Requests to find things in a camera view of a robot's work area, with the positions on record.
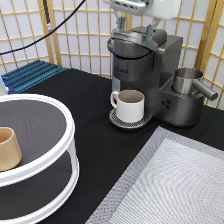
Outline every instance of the beige cup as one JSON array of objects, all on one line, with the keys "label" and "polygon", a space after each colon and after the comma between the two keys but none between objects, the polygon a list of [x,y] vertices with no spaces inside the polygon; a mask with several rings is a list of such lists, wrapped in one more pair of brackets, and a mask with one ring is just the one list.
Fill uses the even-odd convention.
[{"label": "beige cup", "polygon": [[0,127],[0,172],[14,168],[21,159],[22,153],[14,130]]}]

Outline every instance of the black tabletop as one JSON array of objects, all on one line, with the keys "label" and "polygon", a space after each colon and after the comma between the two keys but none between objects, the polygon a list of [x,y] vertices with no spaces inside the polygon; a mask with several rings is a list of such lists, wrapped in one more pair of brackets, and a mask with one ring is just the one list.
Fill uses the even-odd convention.
[{"label": "black tabletop", "polygon": [[204,106],[191,128],[176,128],[153,119],[136,132],[109,121],[111,80],[70,69],[28,89],[64,103],[75,121],[80,177],[70,198],[41,223],[82,224],[95,211],[158,126],[224,150],[224,111]]}]

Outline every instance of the stainless steel pitcher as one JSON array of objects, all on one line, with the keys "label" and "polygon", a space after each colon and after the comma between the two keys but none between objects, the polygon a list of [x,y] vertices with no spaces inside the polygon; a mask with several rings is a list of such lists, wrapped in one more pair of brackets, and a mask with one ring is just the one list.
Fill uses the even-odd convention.
[{"label": "stainless steel pitcher", "polygon": [[179,68],[174,74],[173,89],[185,95],[200,92],[209,100],[216,100],[218,93],[203,84],[202,77],[203,73],[196,68]]}]

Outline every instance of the mug handle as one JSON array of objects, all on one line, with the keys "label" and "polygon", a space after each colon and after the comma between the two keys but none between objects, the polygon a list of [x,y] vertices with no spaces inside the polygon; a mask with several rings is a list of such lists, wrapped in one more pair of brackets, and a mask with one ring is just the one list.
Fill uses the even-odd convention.
[{"label": "mug handle", "polygon": [[118,94],[119,94],[119,92],[114,91],[110,95],[110,102],[114,108],[117,108],[117,104],[115,104],[115,102],[114,102],[114,95],[117,95],[117,97],[118,97]]}]

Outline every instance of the white coffee mug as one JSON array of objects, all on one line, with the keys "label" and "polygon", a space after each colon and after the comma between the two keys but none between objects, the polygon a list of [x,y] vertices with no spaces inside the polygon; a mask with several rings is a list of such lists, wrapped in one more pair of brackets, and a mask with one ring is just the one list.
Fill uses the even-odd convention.
[{"label": "white coffee mug", "polygon": [[[117,97],[117,104],[114,102],[114,95]],[[110,97],[111,104],[116,108],[116,115],[125,123],[140,121],[144,116],[144,95],[136,90],[114,91]]]}]

